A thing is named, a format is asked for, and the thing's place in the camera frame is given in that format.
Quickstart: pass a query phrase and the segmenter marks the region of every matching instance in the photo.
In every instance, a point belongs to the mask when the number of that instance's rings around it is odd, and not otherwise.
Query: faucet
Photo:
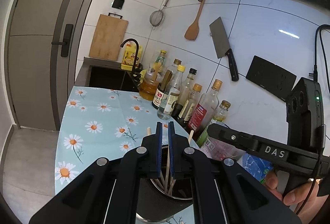
[[[134,79],[135,65],[136,65],[136,62],[138,61],[139,43],[137,40],[130,38],[130,39],[126,39],[125,41],[123,41],[123,43],[120,45],[120,47],[124,47],[124,44],[126,44],[129,41],[135,42],[135,44],[136,44],[136,52],[135,52],[134,62],[133,62],[133,67],[132,67],[132,72],[131,72],[131,77]]]

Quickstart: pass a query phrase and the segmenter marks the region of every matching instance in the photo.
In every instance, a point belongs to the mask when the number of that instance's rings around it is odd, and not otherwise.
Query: cleaver
[[[221,17],[218,17],[210,24],[211,36],[213,39],[214,48],[216,49],[217,57],[228,57],[229,71],[231,80],[238,81],[238,71],[233,51],[230,48],[229,40]]]

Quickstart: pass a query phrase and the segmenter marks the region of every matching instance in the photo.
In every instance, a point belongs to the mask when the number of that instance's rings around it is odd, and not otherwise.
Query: hand
[[[307,182],[306,184],[295,188],[290,191],[284,198],[276,188],[278,185],[278,179],[274,171],[271,171],[266,175],[265,178],[266,184],[265,187],[277,198],[279,198],[285,205],[295,205],[298,204],[295,213],[298,211],[303,201],[306,199],[309,190],[311,189],[312,182]],[[328,196],[317,197],[318,192],[318,183],[315,184],[314,189],[306,202],[304,208],[299,213],[299,217],[303,224],[308,224],[321,209],[322,205],[328,198]]]

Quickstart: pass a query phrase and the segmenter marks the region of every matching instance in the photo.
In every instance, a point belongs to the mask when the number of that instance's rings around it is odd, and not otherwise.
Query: metal screw
[[[184,149],[184,152],[186,154],[193,154],[195,152],[195,149],[191,148],[191,147],[187,147],[187,148]]]
[[[103,165],[107,164],[107,162],[108,162],[108,160],[106,158],[99,158],[99,159],[97,159],[96,164],[99,166],[103,166]]]
[[[146,153],[146,147],[138,147],[137,149],[136,149],[136,152],[137,153]]]
[[[226,158],[223,163],[226,165],[226,166],[232,166],[235,162],[233,159],[231,158]]]

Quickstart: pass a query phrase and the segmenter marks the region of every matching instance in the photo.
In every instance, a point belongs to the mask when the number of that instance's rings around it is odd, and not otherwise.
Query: floor
[[[5,159],[3,196],[18,219],[30,218],[54,195],[58,132],[15,130]]]

